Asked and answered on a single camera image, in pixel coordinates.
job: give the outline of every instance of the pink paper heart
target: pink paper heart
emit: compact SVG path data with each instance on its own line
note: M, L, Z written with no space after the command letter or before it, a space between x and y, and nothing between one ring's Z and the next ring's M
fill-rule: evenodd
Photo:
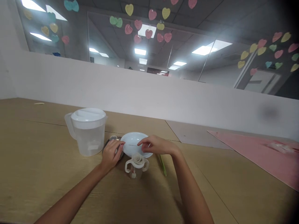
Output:
M266 43L267 43L267 40L265 40L265 39L259 40L258 48L262 48L263 46L265 46Z
M157 12L155 12L154 10L151 9L149 11L149 19L154 20L156 18L156 16L157 16Z
M291 46L288 49L288 53L291 53L292 51L296 50L299 47L299 44L291 44Z
M275 54L274 54L274 57L277 59L277 58L280 58L283 54L283 50L280 50L280 51L276 51Z
M172 5L175 5L178 2L178 0L170 0L170 1Z
M161 42L164 40L163 35L160 34L160 33L158 33L158 34L157 34L157 40L158 40L159 43L161 43Z
M142 21L141 20L135 20L134 24L135 24L135 27L136 27L137 30L141 29L141 27L142 27Z
M132 28L129 24L127 24L127 25L125 26L125 33L126 33L126 34L131 34L132 31L133 31L133 28Z
M252 68L252 69L250 70L250 75L253 76L257 71L258 71L257 68Z
M141 36L138 36L137 34L134 36L134 42L136 43L136 44L139 44L140 42L141 42Z
M272 38L272 43L274 43L279 38L281 38L281 36L282 36L282 32L275 33L274 36L273 36L273 38Z
M169 41L171 40L172 38L172 34L171 33L166 33L164 34L164 40L169 43Z
M62 42L64 42L65 45L69 44L69 37L68 36L63 36L61 39L62 39Z
M153 35L153 31L152 31L152 30L146 30L146 31L145 31L145 37L146 37L147 39L151 38L152 35Z
M190 7L190 9L193 9L197 4L197 0L189 0L188 1L188 5Z

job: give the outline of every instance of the blue paper heart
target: blue paper heart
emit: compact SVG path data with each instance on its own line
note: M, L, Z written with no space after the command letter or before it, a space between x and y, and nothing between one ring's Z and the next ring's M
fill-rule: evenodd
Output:
M74 10L75 12L79 11L79 4L77 0L74 0L73 2L64 0L64 6L68 11L72 11L72 10Z
M266 67L269 68L272 65L272 62L266 62Z
M53 12L48 12L48 17L50 19L50 23L55 23L56 22L56 15Z
M51 41L53 41L54 43L58 42L59 41L59 36L52 34Z

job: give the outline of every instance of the plastic pitcher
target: plastic pitcher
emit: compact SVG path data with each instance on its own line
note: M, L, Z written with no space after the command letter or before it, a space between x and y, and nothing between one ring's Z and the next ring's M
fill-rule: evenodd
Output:
M104 111L96 108L84 108L64 116L81 155L93 156L103 149L107 118Z

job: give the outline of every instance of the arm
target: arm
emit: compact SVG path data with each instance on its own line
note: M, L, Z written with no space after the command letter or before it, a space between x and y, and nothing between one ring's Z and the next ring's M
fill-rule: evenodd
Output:
M208 205L180 149L174 143L155 135L142 139L137 145L141 144L143 152L171 155L182 202L191 223L213 224L214 221Z
M93 188L118 162L124 143L125 142L116 140L110 141L103 152L102 162L65 196L56 202L56 204L43 214L35 223L71 223L77 211ZM120 147L117 154L115 154L115 150L119 145Z

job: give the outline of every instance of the pitcher handle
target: pitcher handle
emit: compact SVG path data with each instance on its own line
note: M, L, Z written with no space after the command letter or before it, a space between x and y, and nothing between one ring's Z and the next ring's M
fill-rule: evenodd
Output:
M74 126L73 126L72 119L71 119L71 115L72 114L73 113L66 114L64 116L64 119L65 119L66 125L67 125L67 127L69 129L69 133L71 134L71 136L73 137L73 139L76 140L76 134L75 134Z

